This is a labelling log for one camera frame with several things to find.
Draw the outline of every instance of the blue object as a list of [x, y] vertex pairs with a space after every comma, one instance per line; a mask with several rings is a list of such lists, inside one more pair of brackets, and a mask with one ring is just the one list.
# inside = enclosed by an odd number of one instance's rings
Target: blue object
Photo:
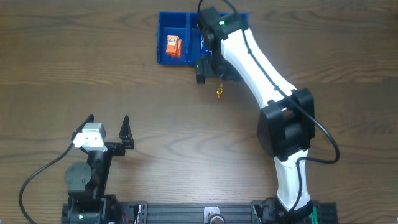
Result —
[[[159, 25], [157, 28], [157, 63], [162, 65], [195, 65], [195, 61], [204, 55], [210, 55], [210, 50], [205, 46], [203, 36], [197, 27], [195, 12], [159, 12]], [[247, 22], [248, 14], [241, 16]], [[166, 54], [167, 36], [177, 35], [182, 40], [181, 58], [172, 58]]]

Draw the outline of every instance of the wooden table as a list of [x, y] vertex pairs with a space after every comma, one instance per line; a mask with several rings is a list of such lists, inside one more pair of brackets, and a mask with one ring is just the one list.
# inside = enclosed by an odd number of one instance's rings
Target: wooden table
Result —
[[[59, 156], [90, 114], [117, 141], [125, 114], [136, 148], [115, 157], [107, 193], [121, 201], [250, 202], [274, 196], [258, 105], [243, 82], [197, 85], [192, 67], [156, 60], [159, 11], [195, 11], [197, 0], [0, 2], [0, 219], [27, 223], [17, 195]], [[211, 1], [205, 1], [203, 7]], [[341, 148], [339, 163], [308, 162], [314, 200], [337, 202], [341, 223], [398, 216], [398, 3], [395, 0], [235, 1], [260, 48], [297, 88]], [[220, 11], [229, 11], [221, 1]], [[321, 134], [310, 155], [332, 158]], [[66, 168], [79, 150], [38, 175], [24, 205], [58, 223]]]

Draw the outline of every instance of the orange toy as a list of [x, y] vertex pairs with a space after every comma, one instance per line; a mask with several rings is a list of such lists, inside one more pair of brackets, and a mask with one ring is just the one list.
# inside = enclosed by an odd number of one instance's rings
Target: orange toy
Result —
[[168, 35], [166, 54], [171, 57], [180, 58], [182, 49], [182, 40], [178, 36]]

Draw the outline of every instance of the cable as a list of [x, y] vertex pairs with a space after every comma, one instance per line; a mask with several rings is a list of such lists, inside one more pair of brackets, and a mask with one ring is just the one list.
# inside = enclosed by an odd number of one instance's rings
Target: cable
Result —
[[70, 143], [69, 147], [67, 148], [67, 150], [58, 158], [54, 159], [53, 161], [49, 162], [47, 165], [43, 166], [42, 168], [40, 168], [38, 171], [34, 172], [26, 181], [25, 183], [22, 185], [21, 190], [19, 191], [19, 208], [21, 208], [21, 212], [24, 214], [24, 216], [26, 217], [26, 219], [29, 221], [30, 224], [36, 224], [35, 221], [33, 221], [33, 219], [27, 214], [25, 208], [24, 208], [24, 204], [22, 203], [22, 196], [24, 194], [24, 190], [27, 186], [27, 184], [39, 173], [41, 173], [43, 170], [47, 169], [48, 167], [50, 167], [52, 164], [58, 162], [60, 159], [62, 159], [64, 156], [66, 156], [68, 154], [68, 152], [70, 151], [70, 149], [72, 148], [73, 143]]
[[[200, 10], [200, 4], [202, 3], [203, 0], [200, 0], [199, 5], [198, 5], [198, 13]], [[239, 17], [239, 12], [238, 10], [236, 10], [236, 8], [234, 7], [234, 5], [232, 3], [230, 3], [228, 0], [223, 0], [233, 11], [234, 14], [236, 15], [236, 17], [239, 19], [239, 21], [241, 21], [241, 18]], [[295, 203], [293, 204], [293, 207], [287, 212], [292, 213], [294, 212], [294, 209], [296, 208], [297, 204], [299, 203], [300, 197], [301, 197], [301, 191], [302, 191], [302, 180], [301, 180], [301, 171], [300, 171], [300, 161], [302, 160], [307, 160], [307, 161], [313, 161], [313, 162], [319, 162], [322, 164], [334, 164], [336, 163], [339, 159], [340, 159], [340, 150], [338, 149], [338, 145], [336, 143], [336, 141], [333, 139], [332, 135], [329, 133], [329, 131], [319, 122], [317, 121], [315, 118], [313, 118], [310, 114], [308, 114], [300, 105], [298, 105], [294, 100], [292, 100], [291, 98], [289, 98], [280, 88], [278, 85], [276, 85], [276, 83], [270, 78], [270, 76], [268, 75], [268, 73], [264, 70], [264, 68], [261, 66], [261, 64], [259, 63], [259, 61], [257, 60], [257, 58], [254, 56], [254, 54], [252, 53], [249, 44], [248, 44], [248, 40], [246, 39], [246, 35], [244, 33], [244, 30], [242, 30], [242, 35], [243, 35], [243, 40], [244, 40], [244, 44], [246, 45], [246, 48], [248, 49], [248, 53], [250, 54], [250, 56], [253, 58], [254, 62], [257, 64], [257, 66], [260, 68], [261, 72], [267, 77], [268, 81], [274, 86], [274, 88], [285, 98], [287, 99], [296, 109], [298, 109], [298, 111], [304, 115], [306, 118], [308, 118], [311, 122], [313, 122], [316, 126], [318, 126], [319, 129], [321, 129], [321, 131], [325, 134], [325, 136], [328, 138], [328, 140], [330, 141], [330, 143], [332, 144], [334, 150], [335, 150], [335, 154], [336, 157], [333, 160], [325, 160], [325, 159], [318, 159], [318, 158], [313, 158], [313, 157], [300, 157], [296, 160], [296, 168], [297, 168], [297, 174], [298, 174], [298, 195], [296, 198]]]

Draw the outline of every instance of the gold key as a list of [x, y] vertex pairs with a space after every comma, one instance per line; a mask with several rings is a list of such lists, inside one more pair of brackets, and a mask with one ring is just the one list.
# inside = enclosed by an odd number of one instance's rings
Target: gold key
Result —
[[220, 87], [217, 89], [217, 99], [221, 99], [221, 94], [223, 94], [223, 84], [220, 84]]

